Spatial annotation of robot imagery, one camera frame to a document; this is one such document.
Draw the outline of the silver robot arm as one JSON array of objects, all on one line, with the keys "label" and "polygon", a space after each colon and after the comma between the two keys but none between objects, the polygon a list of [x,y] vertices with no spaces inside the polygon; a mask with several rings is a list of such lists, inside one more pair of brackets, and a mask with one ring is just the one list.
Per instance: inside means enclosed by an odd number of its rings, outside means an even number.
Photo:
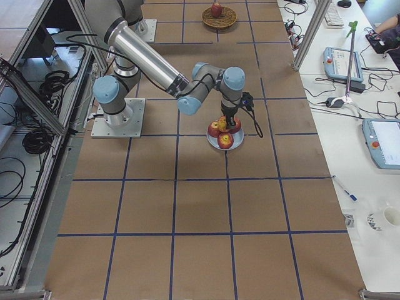
[{"label": "silver robot arm", "polygon": [[195,114],[215,89],[222,94],[221,111],[229,128],[235,125],[234,115],[239,108],[255,116],[253,98],[243,90],[245,73],[240,67],[223,69],[198,62],[188,79],[142,39],[146,31],[142,5],[143,1],[86,1],[84,8],[94,33],[112,46],[118,56],[175,97],[183,114]]}]

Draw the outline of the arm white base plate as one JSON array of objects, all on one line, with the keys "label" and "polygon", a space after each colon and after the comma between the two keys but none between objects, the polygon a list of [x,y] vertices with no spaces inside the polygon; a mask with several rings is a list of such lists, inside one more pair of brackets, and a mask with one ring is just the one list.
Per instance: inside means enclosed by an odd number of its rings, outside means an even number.
[{"label": "arm white base plate", "polygon": [[138,22],[135,32],[147,43],[153,43],[156,36],[156,28],[156,19],[142,19]]},{"label": "arm white base plate", "polygon": [[125,98],[126,107],[119,114],[107,114],[99,105],[91,130],[92,138],[140,138],[145,112],[145,98]]}]

